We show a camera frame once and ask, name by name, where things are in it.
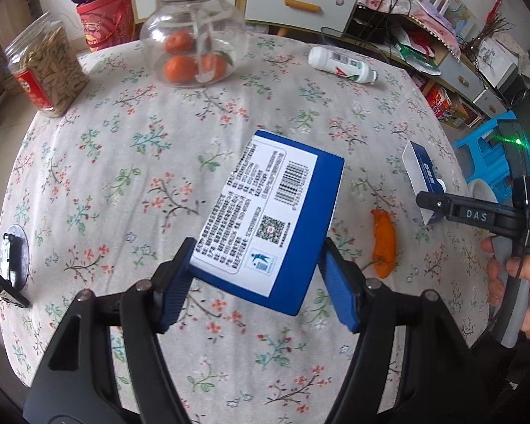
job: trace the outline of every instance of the blue gripper pad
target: blue gripper pad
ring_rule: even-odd
[[[332,300],[332,304],[334,305],[334,309],[336,310],[338,319],[342,324],[349,328],[349,331],[357,333],[359,331],[359,318],[357,317],[355,309],[355,297],[351,285],[356,287],[354,283],[359,284],[360,279],[363,279],[363,275],[359,268],[357,268],[357,272],[360,273],[361,276],[352,276],[351,282],[346,279],[346,275],[350,275],[350,272],[348,271],[349,267],[341,258],[332,242],[331,245],[334,246],[335,252],[337,253],[337,255],[335,255],[334,251],[331,250],[332,247],[329,242],[331,242],[331,240],[326,240],[326,246],[323,248],[320,255],[318,268],[324,279],[324,283]]]
[[[190,272],[190,257],[196,245],[194,238],[187,238],[172,262],[163,263],[157,269],[152,282],[154,299],[161,306],[161,317],[157,322],[158,333],[165,333],[177,322],[190,290],[194,276]]]

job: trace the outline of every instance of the orange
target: orange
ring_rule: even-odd
[[[206,54],[202,56],[202,72],[209,73],[214,70],[213,80],[219,80],[228,71],[228,63],[219,54]]]
[[[394,230],[390,213],[382,208],[371,211],[375,221],[373,235],[375,247],[373,248],[373,265],[381,279],[385,279],[397,266],[397,235]]]
[[[188,52],[194,46],[193,37],[190,33],[178,31],[173,35],[167,36],[165,39],[165,50],[169,54],[180,54],[181,52]]]
[[[173,56],[165,64],[165,76],[174,84],[185,84],[196,75],[196,62],[191,56]]]

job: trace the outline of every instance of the floral tablecloth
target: floral tablecloth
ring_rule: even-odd
[[[248,41],[233,76],[198,90],[156,83],[137,43],[91,53],[82,59],[91,81],[66,116],[35,116],[0,221],[0,236],[18,223],[30,246],[23,293],[31,308],[0,301],[4,343],[25,384],[79,290],[126,290],[171,259],[185,237],[198,237],[257,129],[345,158],[329,235],[346,259],[371,261],[371,210],[389,210],[400,253],[385,283],[411,294],[438,290],[468,342],[484,329],[477,233],[449,222],[424,227],[402,165],[406,142],[419,142],[448,191],[467,194],[452,148],[408,75],[366,58],[379,80],[355,84],[309,67],[310,45],[268,35]],[[366,274],[374,276],[372,267]],[[195,281],[160,341],[194,422],[310,424],[326,418],[357,339],[339,323],[317,271],[297,317]],[[397,331],[383,408],[393,403],[402,342]],[[123,404],[136,409],[116,328],[112,351]]]

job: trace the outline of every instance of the blue stool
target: blue stool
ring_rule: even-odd
[[[510,180],[509,164],[506,161],[505,150],[502,142],[494,140],[486,141],[489,135],[494,133],[499,119],[516,119],[512,111],[501,114],[479,126],[467,137],[453,142],[454,150],[469,150],[472,159],[473,171],[467,174],[464,171],[467,183],[481,178],[492,188],[499,204],[503,204],[512,197],[512,183]],[[530,156],[530,144],[526,139],[528,153]]]

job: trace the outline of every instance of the black device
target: black device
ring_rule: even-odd
[[[5,233],[2,242],[3,266],[0,270],[0,298],[18,307],[29,307],[29,301],[21,294],[25,282],[21,272],[21,238]]]
[[[190,288],[187,238],[175,259],[162,263],[150,280],[124,293],[77,294],[55,331],[26,401],[29,424],[191,423],[161,353],[157,334],[177,320]],[[326,424],[504,423],[511,402],[492,408],[484,381],[446,305],[434,290],[421,296],[396,293],[366,279],[326,239],[318,266],[328,288],[340,282],[360,332],[355,352]],[[114,377],[111,325],[123,330],[126,357],[140,413],[123,409]],[[393,408],[378,413],[394,330],[406,326],[399,391]],[[517,416],[530,415],[530,374],[517,389]]]
[[[441,212],[450,221],[487,229],[495,235],[511,239],[510,256],[523,259],[525,255],[530,254],[529,150],[518,121],[498,120],[498,130],[498,138],[502,140],[513,183],[512,207],[451,194],[424,192],[417,195],[416,201],[420,208]],[[491,330],[494,339],[512,348],[528,307],[529,295],[526,290],[530,283],[508,275],[506,279],[502,304]]]

